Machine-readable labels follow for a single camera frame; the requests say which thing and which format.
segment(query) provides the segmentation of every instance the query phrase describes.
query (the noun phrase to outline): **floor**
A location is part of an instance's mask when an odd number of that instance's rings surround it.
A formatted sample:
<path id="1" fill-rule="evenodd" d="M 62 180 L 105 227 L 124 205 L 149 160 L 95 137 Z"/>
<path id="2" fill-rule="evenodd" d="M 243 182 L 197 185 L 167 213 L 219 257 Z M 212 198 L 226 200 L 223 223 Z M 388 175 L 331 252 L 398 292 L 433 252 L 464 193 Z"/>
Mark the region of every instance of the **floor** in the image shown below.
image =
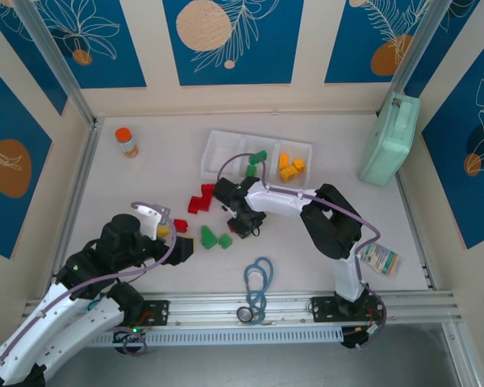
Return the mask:
<path id="1" fill-rule="evenodd" d="M 459 386 L 439 325 L 387 327 L 362 352 L 338 343 L 153 348 L 140 358 L 86 349 L 48 387 Z"/>
<path id="2" fill-rule="evenodd" d="M 403 258 L 397 272 L 389 277 L 363 265 L 362 273 L 371 288 L 427 289 L 396 182 L 393 179 L 382 188 L 358 178 L 362 154 L 375 121 L 375 114 L 108 118 L 98 141 L 67 256 L 98 238 L 102 227 L 115 214 L 134 214 L 131 203 L 142 201 L 166 206 L 171 209 L 172 218 L 185 219 L 190 226 L 182 236 L 195 238 L 196 244 L 194 255 L 186 264 L 159 267 L 137 280 L 136 289 L 140 292 L 243 292 L 244 268 L 259 256 L 273 261 L 275 275 L 269 288 L 271 292 L 334 290 L 336 279 L 330 260 L 317 251 L 299 219 L 269 212 L 258 238 L 235 237 L 228 250 L 219 246 L 206 250 L 201 246 L 199 236 L 203 225 L 218 237 L 229 234 L 226 221 L 230 215 L 222 211 L 217 201 L 212 203 L 209 212 L 187 212 L 190 197 L 201 194 L 201 184 L 213 182 L 201 178 L 201 159 L 211 129 L 220 129 L 312 144 L 312 159 L 307 166 L 311 178 L 307 186 L 315 189 L 323 183 L 334 185 L 362 217 L 380 230 L 379 242 Z M 138 156 L 130 159 L 120 151 L 115 140 L 115 130 L 119 127 L 131 128 L 139 144 Z M 250 150 L 240 149 L 233 154 Z M 220 161 L 230 155 L 224 155 Z M 373 233 L 363 227 L 362 234 L 364 241 Z"/>

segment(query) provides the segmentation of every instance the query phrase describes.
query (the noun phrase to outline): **yellow block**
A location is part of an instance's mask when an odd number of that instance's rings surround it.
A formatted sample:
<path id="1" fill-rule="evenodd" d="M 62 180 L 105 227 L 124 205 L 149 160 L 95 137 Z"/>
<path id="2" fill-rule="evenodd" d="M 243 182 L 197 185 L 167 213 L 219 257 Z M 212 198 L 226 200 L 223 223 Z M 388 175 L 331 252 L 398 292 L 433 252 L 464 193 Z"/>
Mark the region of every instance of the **yellow block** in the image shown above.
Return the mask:
<path id="1" fill-rule="evenodd" d="M 156 230 L 156 235 L 158 238 L 164 238 L 168 234 L 170 234 L 170 229 L 166 226 L 158 226 L 158 229 Z"/>
<path id="2" fill-rule="evenodd" d="M 293 165 L 289 165 L 280 171 L 280 177 L 283 181 L 291 181 L 299 175 L 298 170 Z"/>
<path id="3" fill-rule="evenodd" d="M 280 153 L 280 171 L 289 166 L 289 155 L 286 153 Z"/>
<path id="4" fill-rule="evenodd" d="M 303 172 L 305 170 L 305 162 L 303 161 L 303 159 L 293 159 L 292 160 L 292 165 L 294 167 L 296 167 L 296 169 L 298 170 L 298 172 Z"/>

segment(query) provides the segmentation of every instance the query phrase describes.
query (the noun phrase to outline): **plastic case handle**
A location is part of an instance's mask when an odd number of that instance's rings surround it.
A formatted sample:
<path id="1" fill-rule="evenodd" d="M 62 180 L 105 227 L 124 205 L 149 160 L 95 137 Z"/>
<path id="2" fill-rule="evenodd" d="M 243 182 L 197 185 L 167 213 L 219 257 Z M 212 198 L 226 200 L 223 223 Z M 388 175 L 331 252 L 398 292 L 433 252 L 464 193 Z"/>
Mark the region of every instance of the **plastic case handle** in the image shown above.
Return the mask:
<path id="1" fill-rule="evenodd" d="M 398 116 L 396 117 L 396 122 L 394 123 L 394 129 L 391 137 L 394 139 L 403 139 L 407 125 L 409 123 L 409 118 L 412 112 L 412 102 L 402 101 L 398 110 Z"/>

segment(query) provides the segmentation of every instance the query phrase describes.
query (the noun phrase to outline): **red lego brick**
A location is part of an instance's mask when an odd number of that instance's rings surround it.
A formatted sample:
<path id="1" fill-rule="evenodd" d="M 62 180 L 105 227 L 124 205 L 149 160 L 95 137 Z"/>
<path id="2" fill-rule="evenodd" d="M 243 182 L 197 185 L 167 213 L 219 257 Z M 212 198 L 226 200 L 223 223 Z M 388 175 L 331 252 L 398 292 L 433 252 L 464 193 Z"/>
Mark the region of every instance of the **red lego brick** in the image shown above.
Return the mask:
<path id="1" fill-rule="evenodd" d="M 199 207 L 201 205 L 201 198 L 198 198 L 197 196 L 193 196 L 190 199 L 190 204 L 188 205 L 188 212 L 191 214 L 197 214 L 199 211 Z"/>
<path id="2" fill-rule="evenodd" d="M 203 184 L 201 185 L 201 202 L 199 203 L 199 209 L 201 211 L 209 211 L 211 206 L 211 200 L 213 199 L 213 189 L 215 184 Z"/>
<path id="3" fill-rule="evenodd" d="M 174 226 L 177 232 L 186 232 L 188 230 L 188 223 L 186 220 L 174 219 Z"/>

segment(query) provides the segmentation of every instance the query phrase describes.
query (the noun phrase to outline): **green block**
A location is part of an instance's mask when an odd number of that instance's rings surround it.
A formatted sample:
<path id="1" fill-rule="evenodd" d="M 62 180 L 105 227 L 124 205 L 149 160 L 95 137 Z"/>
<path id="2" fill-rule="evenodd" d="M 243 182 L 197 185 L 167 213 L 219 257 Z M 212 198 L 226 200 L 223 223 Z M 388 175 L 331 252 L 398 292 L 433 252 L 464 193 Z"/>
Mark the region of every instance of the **green block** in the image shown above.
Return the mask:
<path id="1" fill-rule="evenodd" d="M 246 177 L 255 177 L 257 175 L 257 167 L 254 165 L 248 165 L 248 168 L 245 171 Z"/>
<path id="2" fill-rule="evenodd" d="M 208 226 L 201 227 L 201 245 L 210 250 L 217 244 L 217 237 L 211 232 Z"/>
<path id="3" fill-rule="evenodd" d="M 233 244 L 233 239 L 229 237 L 227 234 L 222 234 L 222 236 L 219 239 L 219 244 L 221 248 L 229 248 Z"/>
<path id="4" fill-rule="evenodd" d="M 257 155 L 260 156 L 262 160 L 267 160 L 267 152 L 266 151 L 259 151 L 257 153 Z M 260 157 L 250 156 L 249 157 L 249 163 L 250 163 L 250 165 L 256 165 L 256 164 L 258 164 L 261 161 Z"/>

